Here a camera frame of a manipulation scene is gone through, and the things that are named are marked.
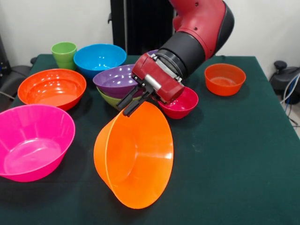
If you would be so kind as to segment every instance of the dark green cloth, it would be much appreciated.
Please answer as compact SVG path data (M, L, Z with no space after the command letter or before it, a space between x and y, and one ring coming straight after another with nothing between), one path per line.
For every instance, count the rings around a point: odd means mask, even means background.
M126 63L137 59L128 56ZM204 69L217 62L246 72L237 95L218 97L206 89ZM51 55L40 55L31 73L55 67ZM214 57L185 85L198 93L199 104L182 120L168 119L173 171L152 206L123 206L98 176L94 142L117 111L89 82L68 111L76 136L58 169L33 183L0 179L0 224L300 224L300 142L256 58Z

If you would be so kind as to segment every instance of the small orange bowl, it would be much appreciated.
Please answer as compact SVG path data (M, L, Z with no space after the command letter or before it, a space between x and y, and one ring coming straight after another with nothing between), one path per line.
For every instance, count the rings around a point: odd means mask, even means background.
M49 69L33 74L18 89L19 99L27 104L44 104L65 111L74 107L86 89L84 77L69 69Z
M235 95L246 80L243 70L224 63L207 67L204 74L208 90L220 96Z

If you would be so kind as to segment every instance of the magenta bowl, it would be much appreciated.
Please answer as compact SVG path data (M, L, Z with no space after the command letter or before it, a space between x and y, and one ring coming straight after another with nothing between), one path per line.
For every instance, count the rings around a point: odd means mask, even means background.
M134 64L129 64L105 70L97 74L93 78L93 82L107 96L123 98L137 85L137 82L131 77L133 67ZM134 97L141 96L141 94L142 91L139 91Z
M185 87L183 93L169 104L164 104L158 101L158 104L162 108L163 112L172 119L182 119L186 117L199 102L199 98L196 92L192 89Z
M22 105L0 113L0 176L18 182L52 173L75 136L75 124L62 109Z

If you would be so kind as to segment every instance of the purple bowl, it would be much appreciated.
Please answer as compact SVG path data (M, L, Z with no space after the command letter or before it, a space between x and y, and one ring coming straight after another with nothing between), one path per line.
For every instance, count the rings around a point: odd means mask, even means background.
M93 82L106 95L123 98L137 85L137 82L131 77L133 67L134 64L130 64L105 70L97 74L93 78ZM140 96L142 93L139 91L134 97Z

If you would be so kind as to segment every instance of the blue bowl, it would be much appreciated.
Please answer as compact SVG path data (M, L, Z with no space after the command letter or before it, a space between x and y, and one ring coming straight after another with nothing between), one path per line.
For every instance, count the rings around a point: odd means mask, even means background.
M122 65L126 57L126 52L116 45L94 44L80 49L74 62L84 76L92 79L104 70Z

